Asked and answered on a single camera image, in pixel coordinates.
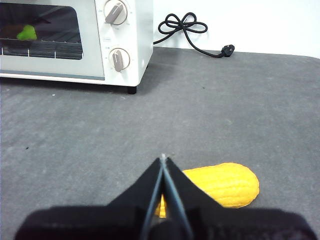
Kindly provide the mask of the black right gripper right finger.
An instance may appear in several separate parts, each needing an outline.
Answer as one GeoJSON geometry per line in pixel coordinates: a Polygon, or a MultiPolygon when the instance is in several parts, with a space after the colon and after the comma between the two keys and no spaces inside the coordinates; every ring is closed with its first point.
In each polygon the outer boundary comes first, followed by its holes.
{"type": "Polygon", "coordinates": [[[163,160],[167,216],[187,240],[315,240],[305,218],[271,208],[222,207],[169,158],[163,160]]]}

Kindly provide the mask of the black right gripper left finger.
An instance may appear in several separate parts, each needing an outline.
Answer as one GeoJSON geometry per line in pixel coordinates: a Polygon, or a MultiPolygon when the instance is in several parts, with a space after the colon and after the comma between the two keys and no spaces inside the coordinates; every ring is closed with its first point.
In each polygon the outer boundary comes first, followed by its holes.
{"type": "Polygon", "coordinates": [[[53,206],[30,213],[16,240],[137,240],[160,201],[159,158],[123,193],[107,205],[53,206]]]}

